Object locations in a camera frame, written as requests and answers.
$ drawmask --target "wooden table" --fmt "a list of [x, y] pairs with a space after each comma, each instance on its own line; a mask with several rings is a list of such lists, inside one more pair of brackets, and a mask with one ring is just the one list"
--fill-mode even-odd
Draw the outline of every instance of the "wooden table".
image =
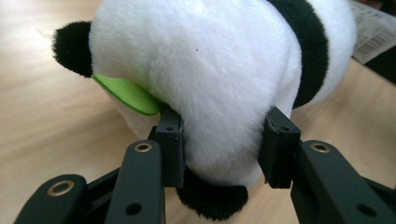
[[[136, 137], [104, 91], [57, 64], [53, 31], [88, 21], [91, 1], [0, 0], [0, 222], [12, 223], [42, 183], [79, 174], [88, 182], [120, 166]], [[339, 88], [326, 101], [298, 109], [292, 120], [303, 139], [338, 147], [358, 172], [396, 185], [396, 88], [351, 62]], [[250, 200], [228, 223], [297, 223], [288, 190], [261, 179]], [[168, 223], [211, 223], [166, 190]]]

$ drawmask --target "green leaf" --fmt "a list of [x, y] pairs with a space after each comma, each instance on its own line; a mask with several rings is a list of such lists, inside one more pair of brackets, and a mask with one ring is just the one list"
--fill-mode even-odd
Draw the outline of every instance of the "green leaf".
[[92, 78], [107, 92], [123, 104], [143, 115], [155, 115], [163, 108], [163, 103], [131, 80], [104, 77], [93, 73]]

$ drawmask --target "panda plush toy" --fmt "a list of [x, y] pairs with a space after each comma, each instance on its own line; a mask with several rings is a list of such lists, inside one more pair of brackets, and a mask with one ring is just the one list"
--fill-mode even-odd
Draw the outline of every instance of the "panda plush toy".
[[146, 138], [162, 105], [183, 119], [181, 201], [225, 220], [262, 174], [263, 121], [324, 99], [347, 69], [347, 0], [104, 0], [54, 37], [55, 59], [109, 93]]

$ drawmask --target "black fabric patch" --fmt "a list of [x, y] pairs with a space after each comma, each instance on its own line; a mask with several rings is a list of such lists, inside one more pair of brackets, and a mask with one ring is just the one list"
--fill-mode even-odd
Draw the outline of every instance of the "black fabric patch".
[[289, 23], [302, 49], [303, 73], [293, 105], [293, 108], [296, 108], [310, 102], [323, 85], [329, 66], [329, 41], [323, 24], [312, 6], [305, 0], [269, 0], [269, 2]]
[[221, 187], [207, 184], [186, 169], [184, 187], [177, 189], [181, 202], [203, 217], [214, 221], [227, 220], [239, 212], [248, 201], [243, 186]]
[[55, 32], [52, 43], [55, 60], [65, 68], [84, 77], [92, 75], [90, 30], [89, 21], [69, 23]]

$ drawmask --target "barcode label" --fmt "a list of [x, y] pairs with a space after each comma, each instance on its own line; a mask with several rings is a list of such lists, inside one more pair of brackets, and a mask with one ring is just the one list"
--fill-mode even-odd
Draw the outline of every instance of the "barcode label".
[[358, 40], [353, 57], [368, 63], [396, 46], [396, 18], [357, 2], [352, 2], [358, 25]]

